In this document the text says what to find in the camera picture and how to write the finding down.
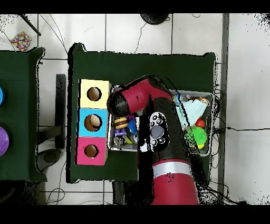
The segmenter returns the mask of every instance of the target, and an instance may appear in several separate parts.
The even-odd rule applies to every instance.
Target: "blue box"
[[[108,125],[108,111],[106,109],[80,108],[79,137],[106,137]],[[84,127],[84,120],[88,115],[98,115],[102,120],[100,129],[91,132]]]

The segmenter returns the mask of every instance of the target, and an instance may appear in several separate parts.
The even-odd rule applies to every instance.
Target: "pink box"
[[[98,148],[96,157],[88,157],[84,149],[88,145],[95,145]],[[76,147],[77,165],[97,165],[103,166],[108,156],[107,139],[105,137],[79,137],[78,146]]]

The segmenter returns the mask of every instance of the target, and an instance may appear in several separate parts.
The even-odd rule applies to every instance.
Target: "metal tray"
[[[119,86],[113,86],[111,92],[114,92],[118,89]],[[177,93],[174,90],[170,90],[173,95]],[[210,153],[211,149],[211,140],[212,140],[212,129],[213,129],[213,117],[214,117],[214,95],[208,92],[194,92],[194,91],[183,91],[178,90],[180,94],[189,94],[191,97],[204,97],[209,102],[210,105],[206,107],[204,114],[202,115],[202,119],[205,121],[204,130],[207,133],[207,141],[205,146],[199,150],[199,154],[201,156],[207,156]],[[139,128],[139,117],[136,117],[137,128]],[[116,147],[114,142],[114,125],[113,125],[113,117],[109,114],[109,127],[108,127],[108,148],[110,150],[118,150],[118,151],[129,151],[129,152],[136,152],[137,151],[137,144],[126,144],[121,147]]]

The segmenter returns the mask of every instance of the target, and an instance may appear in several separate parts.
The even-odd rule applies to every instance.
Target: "silver band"
[[[191,168],[187,163],[172,161],[160,163],[153,167],[154,178],[169,173],[183,173],[192,176]]]

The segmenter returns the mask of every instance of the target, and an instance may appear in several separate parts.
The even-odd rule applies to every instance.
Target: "green tablecloth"
[[[35,167],[37,147],[37,62],[44,48],[28,52],[0,51],[0,127],[9,135],[9,148],[0,156],[0,180],[45,181]]]
[[[112,85],[126,85],[145,74],[167,76],[178,90],[213,92],[215,55],[150,55],[112,52],[85,52],[81,44],[69,50],[69,87],[67,103],[67,181],[137,180],[136,153],[110,151],[104,166],[75,165],[76,112],[78,79],[108,80]],[[209,177],[209,156],[203,157]]]

